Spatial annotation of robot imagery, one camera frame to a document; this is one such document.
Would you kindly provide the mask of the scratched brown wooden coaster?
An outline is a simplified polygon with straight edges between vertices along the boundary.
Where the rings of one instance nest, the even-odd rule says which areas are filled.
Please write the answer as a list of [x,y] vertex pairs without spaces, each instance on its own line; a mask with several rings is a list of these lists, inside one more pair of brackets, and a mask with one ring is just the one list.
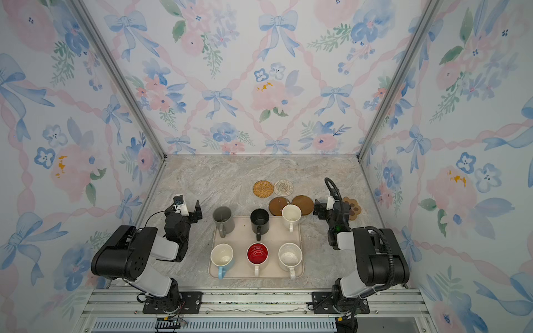
[[273,216],[281,216],[283,209],[290,204],[290,201],[285,197],[273,198],[269,203],[269,212]]

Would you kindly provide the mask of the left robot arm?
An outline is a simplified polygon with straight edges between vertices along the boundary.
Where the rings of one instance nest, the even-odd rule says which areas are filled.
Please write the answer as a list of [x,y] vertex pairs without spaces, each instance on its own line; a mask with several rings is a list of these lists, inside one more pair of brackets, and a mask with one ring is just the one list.
[[182,262],[185,258],[193,224],[203,218],[200,202],[189,210],[182,195],[163,211],[165,235],[157,227],[119,226],[94,255],[91,272],[109,280],[120,279],[137,289],[137,302],[143,314],[198,314],[203,294],[181,291],[178,281],[162,275],[150,263]]

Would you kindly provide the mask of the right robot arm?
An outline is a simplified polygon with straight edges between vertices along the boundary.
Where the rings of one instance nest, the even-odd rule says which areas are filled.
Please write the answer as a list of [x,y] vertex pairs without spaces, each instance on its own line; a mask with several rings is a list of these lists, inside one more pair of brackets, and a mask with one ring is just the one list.
[[326,203],[315,201],[313,215],[327,223],[328,243],[333,249],[355,255],[354,271],[337,278],[329,296],[313,294],[314,313],[367,314],[368,297],[409,281],[409,265],[391,229],[350,228],[348,204],[333,197]]

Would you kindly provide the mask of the colourful stitched white coaster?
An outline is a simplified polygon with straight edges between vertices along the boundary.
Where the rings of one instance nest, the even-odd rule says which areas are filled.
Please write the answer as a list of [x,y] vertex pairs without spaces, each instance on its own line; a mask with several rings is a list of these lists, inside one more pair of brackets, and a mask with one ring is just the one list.
[[278,196],[288,196],[294,191],[294,186],[288,180],[279,180],[274,184],[273,191]]

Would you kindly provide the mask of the plain brown wooden coaster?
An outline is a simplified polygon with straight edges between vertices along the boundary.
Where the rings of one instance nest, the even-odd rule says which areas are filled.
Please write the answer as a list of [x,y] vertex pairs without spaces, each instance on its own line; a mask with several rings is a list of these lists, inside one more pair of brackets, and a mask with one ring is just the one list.
[[308,196],[298,195],[292,199],[291,203],[301,210],[303,216],[310,215],[314,211],[315,203]]

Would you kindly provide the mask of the woven rattan coaster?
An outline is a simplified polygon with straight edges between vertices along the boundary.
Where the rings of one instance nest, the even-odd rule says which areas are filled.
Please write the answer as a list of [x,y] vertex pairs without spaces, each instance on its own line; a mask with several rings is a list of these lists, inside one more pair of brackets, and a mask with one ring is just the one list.
[[253,185],[253,194],[259,198],[268,198],[274,192],[272,183],[266,180],[260,180]]

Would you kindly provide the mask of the brown paw shaped coaster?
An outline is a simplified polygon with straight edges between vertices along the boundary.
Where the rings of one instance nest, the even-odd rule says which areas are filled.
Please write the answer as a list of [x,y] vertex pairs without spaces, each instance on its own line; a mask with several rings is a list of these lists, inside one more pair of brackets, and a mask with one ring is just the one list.
[[362,212],[362,208],[359,206],[358,201],[347,196],[343,198],[343,201],[349,208],[349,221],[355,221],[358,218],[358,215]]

